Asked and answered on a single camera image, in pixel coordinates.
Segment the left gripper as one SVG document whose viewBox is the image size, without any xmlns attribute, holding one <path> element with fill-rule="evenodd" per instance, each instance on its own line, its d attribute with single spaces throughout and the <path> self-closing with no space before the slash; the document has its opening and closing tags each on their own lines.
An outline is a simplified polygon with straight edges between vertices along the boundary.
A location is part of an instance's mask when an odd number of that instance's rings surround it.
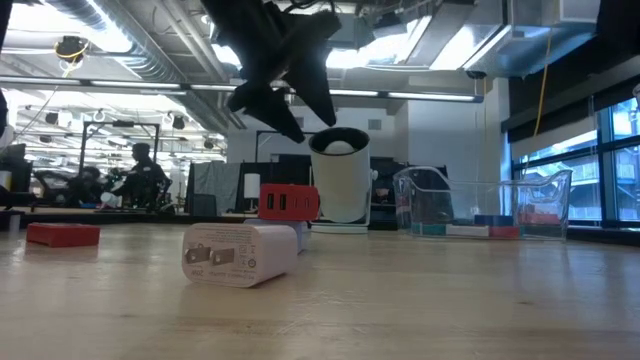
<svg viewBox="0 0 640 360">
<path fill-rule="evenodd" d="M 202 5 L 218 30 L 216 42 L 229 47 L 241 63 L 244 83 L 227 102 L 232 112 L 242 110 L 302 143 L 305 136 L 284 91 L 271 88 L 282 80 L 323 123 L 336 124 L 325 65 L 327 42 L 341 28 L 335 12 L 291 14 L 264 0 L 202 0 Z"/>
</svg>

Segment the red multiport wall charger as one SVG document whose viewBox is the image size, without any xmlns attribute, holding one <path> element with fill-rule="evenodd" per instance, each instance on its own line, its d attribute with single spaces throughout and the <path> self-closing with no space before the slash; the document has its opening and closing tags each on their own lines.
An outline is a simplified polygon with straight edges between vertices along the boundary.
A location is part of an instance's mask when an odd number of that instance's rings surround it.
<svg viewBox="0 0 640 360">
<path fill-rule="evenodd" d="M 308 185 L 263 184 L 258 217 L 278 221 L 315 221 L 319 217 L 318 191 Z"/>
</svg>

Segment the white two-port wall charger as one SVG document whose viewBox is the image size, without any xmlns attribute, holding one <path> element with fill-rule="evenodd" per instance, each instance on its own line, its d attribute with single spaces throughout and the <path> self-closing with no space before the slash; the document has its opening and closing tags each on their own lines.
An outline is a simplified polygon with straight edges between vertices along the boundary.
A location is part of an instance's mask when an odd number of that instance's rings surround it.
<svg viewBox="0 0 640 360">
<path fill-rule="evenodd" d="M 305 221 L 286 221 L 286 220 L 264 220 L 259 218 L 247 219 L 245 224 L 251 225 L 283 225 L 291 227 L 297 235 L 297 253 L 300 254 L 308 249 L 308 241 L 310 238 L 310 229 Z"/>
</svg>

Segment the white small case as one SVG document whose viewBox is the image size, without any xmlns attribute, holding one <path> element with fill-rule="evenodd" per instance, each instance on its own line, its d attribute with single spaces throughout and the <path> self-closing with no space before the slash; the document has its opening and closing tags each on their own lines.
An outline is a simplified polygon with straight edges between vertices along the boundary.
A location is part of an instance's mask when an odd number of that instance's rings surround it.
<svg viewBox="0 0 640 360">
<path fill-rule="evenodd" d="M 490 228 L 488 226 L 466 226 L 466 225 L 446 225 L 447 236 L 458 237 L 489 237 Z"/>
</svg>

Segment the blue small case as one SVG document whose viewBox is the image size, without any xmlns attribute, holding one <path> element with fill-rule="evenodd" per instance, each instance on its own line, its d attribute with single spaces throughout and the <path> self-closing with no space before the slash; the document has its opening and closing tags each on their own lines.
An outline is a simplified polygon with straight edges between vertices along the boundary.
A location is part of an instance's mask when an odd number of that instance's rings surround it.
<svg viewBox="0 0 640 360">
<path fill-rule="evenodd" d="M 508 215 L 475 215 L 474 224 L 489 227 L 511 227 L 514 225 L 514 218 Z"/>
</svg>

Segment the white ball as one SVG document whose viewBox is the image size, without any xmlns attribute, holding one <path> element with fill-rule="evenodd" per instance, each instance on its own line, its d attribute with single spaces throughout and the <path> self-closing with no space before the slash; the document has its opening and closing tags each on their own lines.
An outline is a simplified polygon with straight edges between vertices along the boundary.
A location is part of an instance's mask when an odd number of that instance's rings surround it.
<svg viewBox="0 0 640 360">
<path fill-rule="evenodd" d="M 350 143 L 345 141 L 334 141 L 326 146 L 323 153 L 326 155 L 342 156 L 353 153 L 354 151 L 355 148 Z"/>
</svg>

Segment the grey ceiling box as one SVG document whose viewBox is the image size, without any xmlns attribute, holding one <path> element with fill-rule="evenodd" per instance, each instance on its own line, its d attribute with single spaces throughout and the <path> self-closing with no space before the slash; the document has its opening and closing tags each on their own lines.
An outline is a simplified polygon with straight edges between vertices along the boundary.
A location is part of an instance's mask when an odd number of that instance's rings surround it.
<svg viewBox="0 0 640 360">
<path fill-rule="evenodd" d="M 334 40 L 338 42 L 352 42 L 354 39 L 354 29 L 356 18 L 353 14 L 338 13 L 341 23 L 340 30 L 335 34 Z"/>
</svg>

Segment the white cylinder lamp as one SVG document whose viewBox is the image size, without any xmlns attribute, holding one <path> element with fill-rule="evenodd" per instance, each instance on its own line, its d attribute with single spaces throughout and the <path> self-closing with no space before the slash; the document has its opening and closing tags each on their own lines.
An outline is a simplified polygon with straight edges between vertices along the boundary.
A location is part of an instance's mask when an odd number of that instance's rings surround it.
<svg viewBox="0 0 640 360">
<path fill-rule="evenodd" d="M 243 182 L 243 197 L 245 199 L 259 199 L 261 188 L 261 176 L 258 173 L 246 173 Z"/>
</svg>

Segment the white cylinder container black rim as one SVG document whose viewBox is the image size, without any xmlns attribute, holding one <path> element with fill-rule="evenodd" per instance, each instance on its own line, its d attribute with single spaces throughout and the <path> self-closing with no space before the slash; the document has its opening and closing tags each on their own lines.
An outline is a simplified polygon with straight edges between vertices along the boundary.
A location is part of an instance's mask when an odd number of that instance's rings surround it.
<svg viewBox="0 0 640 360">
<path fill-rule="evenodd" d="M 350 143 L 355 151 L 347 155 L 326 155 L 323 150 L 334 141 Z M 313 184 L 319 194 L 320 218 L 311 225 L 314 233 L 362 235 L 371 218 L 373 181 L 371 140 L 359 129 L 334 127 L 309 140 Z"/>
</svg>

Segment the grey cloth board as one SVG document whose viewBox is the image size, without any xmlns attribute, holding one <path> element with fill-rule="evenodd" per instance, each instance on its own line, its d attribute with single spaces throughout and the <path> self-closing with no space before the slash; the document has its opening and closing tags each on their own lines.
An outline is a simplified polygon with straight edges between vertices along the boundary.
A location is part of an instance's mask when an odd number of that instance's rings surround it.
<svg viewBox="0 0 640 360">
<path fill-rule="evenodd" d="M 193 166 L 194 194 L 215 196 L 218 214 L 234 210 L 240 184 L 240 170 L 240 163 L 196 163 Z"/>
</svg>

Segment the long ceiling tube light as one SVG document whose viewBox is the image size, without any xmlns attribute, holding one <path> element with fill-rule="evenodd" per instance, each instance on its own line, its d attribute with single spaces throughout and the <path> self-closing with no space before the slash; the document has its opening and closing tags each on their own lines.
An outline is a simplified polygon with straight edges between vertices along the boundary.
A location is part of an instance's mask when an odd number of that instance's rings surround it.
<svg viewBox="0 0 640 360">
<path fill-rule="evenodd" d="M 145 81 L 0 75 L 0 87 L 15 88 L 23 86 L 31 86 L 34 88 L 49 88 L 56 86 L 63 88 L 91 88 L 92 92 L 97 92 L 99 89 L 103 89 L 104 91 L 138 91 L 145 94 L 158 93 L 161 95 L 185 95 L 187 91 L 233 93 L 237 88 L 236 85 L 217 83 L 159 83 Z M 481 95 L 382 90 L 330 89 L 329 94 L 334 97 L 380 98 L 393 100 L 441 101 L 456 103 L 480 103 L 484 100 L 484 97 Z"/>
</svg>

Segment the black box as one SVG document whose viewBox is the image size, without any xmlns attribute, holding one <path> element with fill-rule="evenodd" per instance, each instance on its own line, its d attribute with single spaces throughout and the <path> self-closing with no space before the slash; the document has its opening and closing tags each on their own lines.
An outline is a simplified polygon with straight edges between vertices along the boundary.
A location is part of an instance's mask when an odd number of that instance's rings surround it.
<svg viewBox="0 0 640 360">
<path fill-rule="evenodd" d="M 196 217 L 216 217 L 217 199 L 215 195 L 210 194 L 194 194 L 189 200 L 188 212 L 191 216 Z"/>
</svg>

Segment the person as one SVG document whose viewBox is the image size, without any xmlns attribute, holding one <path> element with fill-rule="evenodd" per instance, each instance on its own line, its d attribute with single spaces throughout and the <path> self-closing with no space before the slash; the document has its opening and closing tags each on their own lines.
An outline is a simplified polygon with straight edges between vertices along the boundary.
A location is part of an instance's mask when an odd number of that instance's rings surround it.
<svg viewBox="0 0 640 360">
<path fill-rule="evenodd" d="M 148 212 L 156 208 L 161 191 L 169 178 L 159 164 L 150 157 L 150 145 L 136 143 L 132 147 L 132 157 L 136 164 L 125 173 L 124 183 L 112 193 L 115 196 L 128 196 L 136 207 Z"/>
<path fill-rule="evenodd" d="M 84 204 L 97 204 L 103 193 L 100 176 L 101 172 L 98 168 L 84 167 L 79 175 L 68 181 L 65 205 L 75 207 Z"/>
</svg>

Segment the black rig frame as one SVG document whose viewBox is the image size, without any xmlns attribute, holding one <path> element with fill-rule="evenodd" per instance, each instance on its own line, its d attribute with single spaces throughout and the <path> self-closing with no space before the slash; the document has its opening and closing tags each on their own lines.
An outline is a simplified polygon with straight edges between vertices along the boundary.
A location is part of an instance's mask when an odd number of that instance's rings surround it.
<svg viewBox="0 0 640 360">
<path fill-rule="evenodd" d="M 254 161 L 271 162 L 281 155 L 307 156 L 310 154 L 308 142 L 313 135 L 315 132 L 304 132 L 304 141 L 297 143 L 278 132 L 259 130 L 255 136 Z"/>
</svg>

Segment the black aluminium table frame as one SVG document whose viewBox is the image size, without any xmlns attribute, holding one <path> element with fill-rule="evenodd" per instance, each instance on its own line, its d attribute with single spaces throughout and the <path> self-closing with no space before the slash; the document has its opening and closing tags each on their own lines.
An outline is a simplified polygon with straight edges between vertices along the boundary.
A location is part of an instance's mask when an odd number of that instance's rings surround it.
<svg viewBox="0 0 640 360">
<path fill-rule="evenodd" d="M 36 208 L 0 210 L 0 230 L 25 229 L 31 223 L 63 223 L 88 225 L 118 224 L 179 224 L 195 223 L 242 223 L 240 217 L 203 217 L 191 215 L 158 215 L 147 213 L 94 212 L 88 209 Z M 567 239 L 608 245 L 640 248 L 640 229 L 615 229 L 595 226 L 570 225 Z"/>
</svg>

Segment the white wall charger foreground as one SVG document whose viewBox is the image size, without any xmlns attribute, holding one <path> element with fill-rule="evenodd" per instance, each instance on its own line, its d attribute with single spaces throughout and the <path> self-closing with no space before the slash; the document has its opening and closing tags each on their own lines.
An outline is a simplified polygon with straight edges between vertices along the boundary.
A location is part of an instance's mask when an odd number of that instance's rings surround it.
<svg viewBox="0 0 640 360">
<path fill-rule="evenodd" d="M 250 288 L 293 271 L 296 231 L 286 225 L 198 223 L 184 233 L 182 271 L 195 283 Z"/>
</svg>

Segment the black frame stand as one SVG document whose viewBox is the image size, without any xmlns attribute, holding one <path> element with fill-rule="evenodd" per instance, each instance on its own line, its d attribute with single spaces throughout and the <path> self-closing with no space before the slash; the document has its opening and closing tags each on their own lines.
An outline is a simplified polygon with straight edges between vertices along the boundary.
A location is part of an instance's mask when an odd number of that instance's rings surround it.
<svg viewBox="0 0 640 360">
<path fill-rule="evenodd" d="M 83 123 L 83 131 L 81 134 L 81 148 L 79 155 L 79 171 L 84 169 L 85 165 L 85 157 L 87 151 L 87 141 L 94 137 L 96 133 L 100 134 L 100 130 L 105 126 L 110 126 L 114 128 L 141 128 L 143 130 L 148 130 L 149 128 L 153 128 L 155 130 L 155 134 L 148 134 L 148 137 L 153 141 L 153 150 L 152 150 L 152 160 L 157 160 L 158 147 L 160 143 L 160 131 L 161 125 L 157 123 L 143 123 L 136 122 L 132 120 L 114 120 L 114 121 L 88 121 Z"/>
</svg>

